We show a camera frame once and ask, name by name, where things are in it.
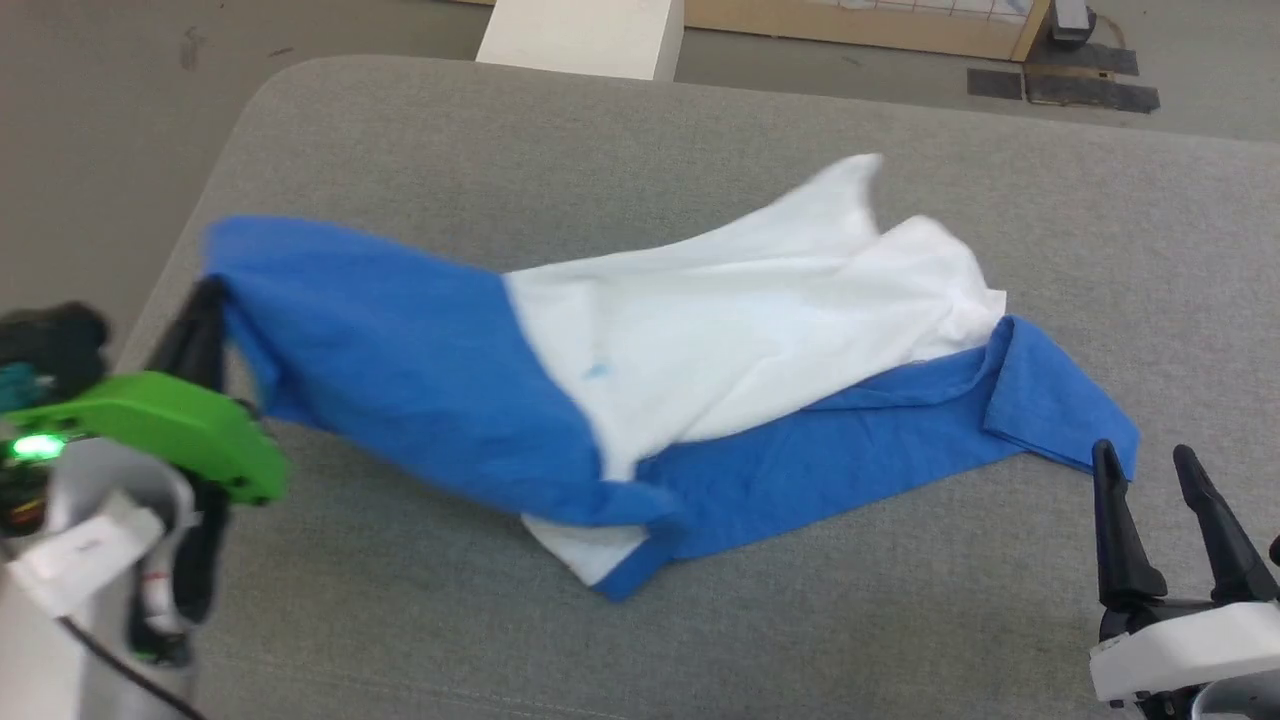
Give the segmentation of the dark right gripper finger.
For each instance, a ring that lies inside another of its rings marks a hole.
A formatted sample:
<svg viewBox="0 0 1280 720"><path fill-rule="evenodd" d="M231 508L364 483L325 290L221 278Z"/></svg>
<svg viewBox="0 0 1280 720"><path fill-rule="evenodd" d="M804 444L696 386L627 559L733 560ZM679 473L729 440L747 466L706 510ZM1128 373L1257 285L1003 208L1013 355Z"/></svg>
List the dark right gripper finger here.
<svg viewBox="0 0 1280 720"><path fill-rule="evenodd" d="M1092 454L1100 602L1108 611L1146 607L1167 596L1167 582L1146 553L1126 501L1130 482L1115 446L1100 439Z"/></svg>
<svg viewBox="0 0 1280 720"><path fill-rule="evenodd" d="M1175 446L1172 462L1183 498L1199 523L1213 577L1211 602L1228 606L1279 600L1280 584L1194 450L1187 445Z"/></svg>

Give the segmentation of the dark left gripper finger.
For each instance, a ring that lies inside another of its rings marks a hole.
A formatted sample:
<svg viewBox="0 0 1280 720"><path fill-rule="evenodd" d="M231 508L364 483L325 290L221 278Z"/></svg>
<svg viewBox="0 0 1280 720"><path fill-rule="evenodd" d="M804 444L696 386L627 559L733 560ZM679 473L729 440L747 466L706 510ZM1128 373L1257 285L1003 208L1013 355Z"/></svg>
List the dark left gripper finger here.
<svg viewBox="0 0 1280 720"><path fill-rule="evenodd" d="M148 357L148 369L218 393L225 391L227 287L200 279Z"/></svg>

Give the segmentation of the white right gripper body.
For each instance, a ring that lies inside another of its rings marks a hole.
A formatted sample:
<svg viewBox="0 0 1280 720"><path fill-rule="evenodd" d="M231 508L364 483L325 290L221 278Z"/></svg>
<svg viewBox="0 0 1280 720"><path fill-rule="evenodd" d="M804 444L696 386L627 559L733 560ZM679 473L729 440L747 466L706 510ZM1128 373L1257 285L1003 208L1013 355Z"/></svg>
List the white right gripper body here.
<svg viewBox="0 0 1280 720"><path fill-rule="evenodd" d="M1088 669L1108 706L1280 706L1280 603L1103 609Z"/></svg>

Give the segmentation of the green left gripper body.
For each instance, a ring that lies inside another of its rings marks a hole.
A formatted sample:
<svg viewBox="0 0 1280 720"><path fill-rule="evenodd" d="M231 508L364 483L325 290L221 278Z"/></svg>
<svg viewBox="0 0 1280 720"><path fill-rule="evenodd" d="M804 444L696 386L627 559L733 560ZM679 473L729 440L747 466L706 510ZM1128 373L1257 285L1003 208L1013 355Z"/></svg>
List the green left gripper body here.
<svg viewBox="0 0 1280 720"><path fill-rule="evenodd" d="M261 506L285 493L289 464L242 404L157 372L114 375L5 419L35 434L114 439L224 487L234 503Z"/></svg>

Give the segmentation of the blue and white garment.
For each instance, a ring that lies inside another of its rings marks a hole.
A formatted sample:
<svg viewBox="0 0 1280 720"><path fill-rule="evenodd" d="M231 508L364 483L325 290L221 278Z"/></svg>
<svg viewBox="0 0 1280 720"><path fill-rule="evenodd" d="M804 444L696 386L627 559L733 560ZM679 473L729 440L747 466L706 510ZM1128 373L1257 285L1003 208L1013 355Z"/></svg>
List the blue and white garment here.
<svg viewBox="0 0 1280 720"><path fill-rule="evenodd" d="M874 154L721 228L500 274L288 217L207 228L262 411L517 515L625 600L676 560L1034 454L1133 475L1135 423L975 254L879 231Z"/></svg>

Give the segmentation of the small black floor mat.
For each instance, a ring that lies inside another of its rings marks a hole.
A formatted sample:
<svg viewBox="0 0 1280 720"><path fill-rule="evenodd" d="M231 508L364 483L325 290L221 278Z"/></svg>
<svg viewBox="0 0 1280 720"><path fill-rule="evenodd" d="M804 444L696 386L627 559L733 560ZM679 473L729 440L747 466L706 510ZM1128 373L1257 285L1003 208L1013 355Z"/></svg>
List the small black floor mat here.
<svg viewBox="0 0 1280 720"><path fill-rule="evenodd" d="M1021 72L968 68L966 94L973 97L1021 101L1024 99Z"/></svg>

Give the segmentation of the white rectangular box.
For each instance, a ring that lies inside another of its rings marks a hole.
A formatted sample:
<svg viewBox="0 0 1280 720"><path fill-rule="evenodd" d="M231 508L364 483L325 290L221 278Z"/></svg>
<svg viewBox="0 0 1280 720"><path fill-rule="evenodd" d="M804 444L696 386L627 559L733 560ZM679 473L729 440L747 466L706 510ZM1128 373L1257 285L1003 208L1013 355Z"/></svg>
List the white rectangular box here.
<svg viewBox="0 0 1280 720"><path fill-rule="evenodd" d="M480 63L671 82L684 0L495 0Z"/></svg>

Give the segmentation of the grey metal partition foot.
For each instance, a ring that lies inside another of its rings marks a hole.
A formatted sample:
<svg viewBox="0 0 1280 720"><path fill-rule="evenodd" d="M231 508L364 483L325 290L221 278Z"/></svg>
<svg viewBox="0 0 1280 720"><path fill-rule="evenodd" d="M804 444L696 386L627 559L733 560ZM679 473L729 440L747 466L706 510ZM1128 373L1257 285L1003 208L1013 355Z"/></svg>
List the grey metal partition foot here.
<svg viewBox="0 0 1280 720"><path fill-rule="evenodd" d="M1087 0L1051 0L1048 40L1064 49L1085 46L1097 26Z"/></svg>

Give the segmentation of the lemon print partition panel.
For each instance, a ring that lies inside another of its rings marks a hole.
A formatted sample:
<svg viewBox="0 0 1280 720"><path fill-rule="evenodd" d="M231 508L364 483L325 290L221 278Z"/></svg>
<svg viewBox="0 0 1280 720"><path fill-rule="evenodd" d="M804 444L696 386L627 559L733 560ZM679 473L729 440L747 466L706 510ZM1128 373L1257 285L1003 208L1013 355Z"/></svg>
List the lemon print partition panel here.
<svg viewBox="0 0 1280 720"><path fill-rule="evenodd" d="M495 0L452 0L494 8ZM1051 0L684 0L687 29L1023 61Z"/></svg>

